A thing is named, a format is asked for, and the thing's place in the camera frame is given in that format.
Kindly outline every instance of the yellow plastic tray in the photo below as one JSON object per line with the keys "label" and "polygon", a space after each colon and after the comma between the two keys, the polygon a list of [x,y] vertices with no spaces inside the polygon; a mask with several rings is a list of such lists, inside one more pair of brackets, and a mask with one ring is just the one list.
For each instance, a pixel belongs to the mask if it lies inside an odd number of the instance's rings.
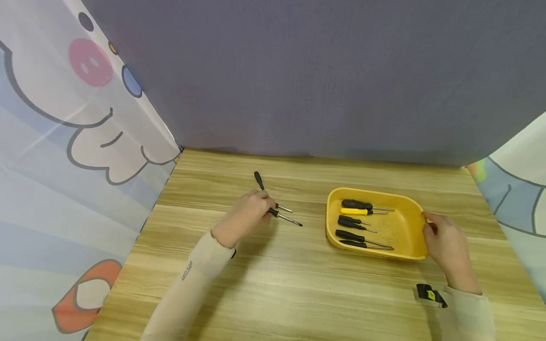
{"label": "yellow plastic tray", "polygon": [[[377,231],[376,234],[369,231],[347,228],[338,225],[337,223],[337,219],[340,215],[341,201],[343,199],[369,202],[374,206],[393,208],[395,211],[389,212],[389,214],[350,216],[372,224],[369,227],[370,229]],[[429,255],[429,251],[426,248],[425,239],[423,237],[425,218],[421,215],[422,211],[423,209],[418,203],[406,196],[339,187],[328,195],[328,204],[326,207],[326,235],[330,243],[340,249],[397,259],[425,259]],[[340,238],[335,235],[336,229],[346,230],[364,236],[366,239],[390,245],[394,250],[365,249],[342,244],[339,242]]]}

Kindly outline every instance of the cartoon print curtain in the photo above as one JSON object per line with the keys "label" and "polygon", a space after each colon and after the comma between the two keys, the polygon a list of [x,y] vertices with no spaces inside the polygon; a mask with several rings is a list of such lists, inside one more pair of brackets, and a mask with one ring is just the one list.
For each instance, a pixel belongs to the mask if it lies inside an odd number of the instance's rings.
{"label": "cartoon print curtain", "polygon": [[546,301],[546,113],[468,169]]}
{"label": "cartoon print curtain", "polygon": [[82,340],[180,151],[79,0],[0,2],[0,62],[0,339]]}

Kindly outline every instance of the right hand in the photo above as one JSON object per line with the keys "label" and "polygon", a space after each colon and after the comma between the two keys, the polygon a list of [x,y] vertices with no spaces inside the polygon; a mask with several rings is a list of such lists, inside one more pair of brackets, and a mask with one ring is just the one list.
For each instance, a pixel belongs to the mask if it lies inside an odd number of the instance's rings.
{"label": "right hand", "polygon": [[423,216],[432,221],[423,226],[426,246],[446,275],[447,284],[459,291],[481,295],[482,288],[472,269],[463,231],[447,216],[430,212],[423,212]]}

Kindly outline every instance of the gray fabric backdrop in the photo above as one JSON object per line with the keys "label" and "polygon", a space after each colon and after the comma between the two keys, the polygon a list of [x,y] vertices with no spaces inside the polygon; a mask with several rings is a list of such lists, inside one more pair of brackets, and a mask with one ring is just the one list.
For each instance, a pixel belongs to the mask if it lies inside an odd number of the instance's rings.
{"label": "gray fabric backdrop", "polygon": [[546,1],[84,4],[183,146],[461,166],[546,110]]}

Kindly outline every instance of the red cartoon shape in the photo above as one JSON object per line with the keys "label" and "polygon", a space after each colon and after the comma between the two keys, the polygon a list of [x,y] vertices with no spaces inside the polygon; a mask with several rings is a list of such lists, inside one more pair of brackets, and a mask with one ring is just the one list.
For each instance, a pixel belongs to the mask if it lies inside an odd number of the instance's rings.
{"label": "red cartoon shape", "polygon": [[113,259],[87,270],[51,310],[57,329],[70,334],[91,326],[120,270],[121,264]]}

